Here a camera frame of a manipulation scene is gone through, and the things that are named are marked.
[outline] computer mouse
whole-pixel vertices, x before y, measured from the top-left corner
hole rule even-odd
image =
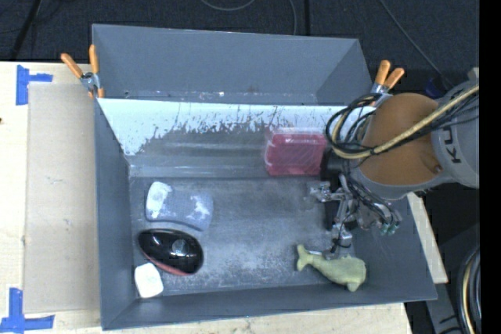
[[[151,229],[138,235],[139,248],[151,263],[173,275],[192,275],[204,262],[200,243],[191,235],[172,229]]]

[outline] gray bin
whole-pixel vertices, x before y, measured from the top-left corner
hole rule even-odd
[[[315,177],[267,174],[265,129],[273,121],[322,127],[329,113],[367,93],[372,83],[357,40],[97,24],[92,42],[106,90],[94,104],[103,329],[436,298],[406,201],[397,205],[404,220],[392,237],[353,231],[351,251],[368,267],[356,292],[313,268],[295,269],[296,245],[325,249],[330,233],[323,205],[307,197]],[[160,129],[173,107],[188,109],[176,114],[176,127],[186,128],[179,118],[235,105],[242,120],[233,131],[228,124]],[[136,138],[141,146],[128,147]],[[155,181],[210,193],[209,227],[149,221],[144,202]],[[134,270],[146,259],[136,236],[163,227],[197,237],[204,266],[190,277],[162,273],[164,292],[142,299]]]

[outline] black carpet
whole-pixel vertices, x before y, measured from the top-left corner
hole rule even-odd
[[[12,55],[33,1],[0,0],[1,60]],[[204,1],[236,10],[202,0],[42,0],[17,59],[59,62],[68,52],[87,63],[91,26],[112,23],[357,38],[372,78],[382,59],[405,68],[397,92],[425,92],[431,80],[449,88],[479,65],[480,0]],[[478,190],[460,185],[426,195],[439,245],[478,223],[478,200]],[[407,306],[415,332],[430,329],[423,304]]]

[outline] blue tape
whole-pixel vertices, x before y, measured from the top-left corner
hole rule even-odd
[[[33,74],[20,64],[17,65],[16,83],[16,105],[26,105],[28,103],[28,84],[32,81],[52,82],[51,74]]]
[[[9,290],[9,316],[0,321],[0,332],[23,334],[26,330],[51,329],[54,315],[46,318],[24,318],[23,291],[17,288]]]

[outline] yellow toy fish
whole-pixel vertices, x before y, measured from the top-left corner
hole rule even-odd
[[[339,259],[327,260],[321,255],[309,253],[304,246],[297,246],[299,259],[297,269],[303,270],[310,264],[325,275],[330,281],[347,286],[351,292],[356,291],[366,280],[366,264],[362,259],[347,255]]]

